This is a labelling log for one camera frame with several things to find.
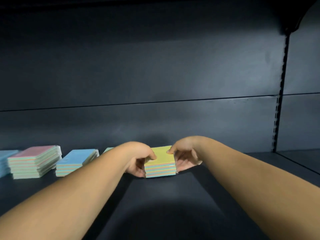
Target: human arm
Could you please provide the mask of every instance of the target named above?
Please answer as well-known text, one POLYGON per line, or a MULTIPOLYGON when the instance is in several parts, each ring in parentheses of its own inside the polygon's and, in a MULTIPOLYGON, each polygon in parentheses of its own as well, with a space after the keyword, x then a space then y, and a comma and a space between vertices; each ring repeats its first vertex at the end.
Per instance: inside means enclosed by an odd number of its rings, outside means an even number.
POLYGON ((320 189, 213 139, 177 141, 178 171, 204 161, 217 181, 271 239, 320 239, 320 189))
POLYGON ((143 176, 136 162, 148 156, 155 159, 152 149, 139 142, 127 142, 103 153, 4 214, 0 238, 82 239, 123 173, 143 176))

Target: person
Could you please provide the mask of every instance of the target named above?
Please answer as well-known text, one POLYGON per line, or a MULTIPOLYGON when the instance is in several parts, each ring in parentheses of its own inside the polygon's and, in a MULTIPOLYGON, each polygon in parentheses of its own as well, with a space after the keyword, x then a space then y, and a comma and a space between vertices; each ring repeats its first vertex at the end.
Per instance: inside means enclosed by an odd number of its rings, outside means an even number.
MULTIPOLYGON (((269 238, 320 239, 318 187, 206 137, 183 138, 167 153, 174 153, 178 171, 204 161, 269 238)), ((140 142, 103 153, 4 214, 0 238, 81 239, 124 172, 145 177, 146 157, 156 159, 152 149, 140 142)))

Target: left hand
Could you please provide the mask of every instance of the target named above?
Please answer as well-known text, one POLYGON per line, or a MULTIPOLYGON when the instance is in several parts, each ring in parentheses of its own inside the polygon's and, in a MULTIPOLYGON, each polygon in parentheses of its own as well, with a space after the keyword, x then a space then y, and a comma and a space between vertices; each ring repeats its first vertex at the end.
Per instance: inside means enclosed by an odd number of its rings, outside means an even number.
POLYGON ((130 155, 130 161, 127 164, 126 172, 130 173, 136 177, 146 177, 146 172, 144 170, 144 162, 146 157, 151 159, 156 159, 156 155, 150 146, 143 144, 141 142, 130 141, 123 144, 128 150, 130 155))

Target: left arm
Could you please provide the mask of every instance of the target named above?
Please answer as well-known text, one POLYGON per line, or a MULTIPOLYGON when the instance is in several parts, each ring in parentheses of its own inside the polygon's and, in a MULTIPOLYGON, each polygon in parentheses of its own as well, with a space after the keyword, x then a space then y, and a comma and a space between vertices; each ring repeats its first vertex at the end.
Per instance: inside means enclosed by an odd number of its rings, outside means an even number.
POLYGON ((1 238, 82 239, 123 173, 129 170, 143 177, 136 161, 147 156, 156 157, 139 142, 127 142, 102 154, 4 214, 1 238))

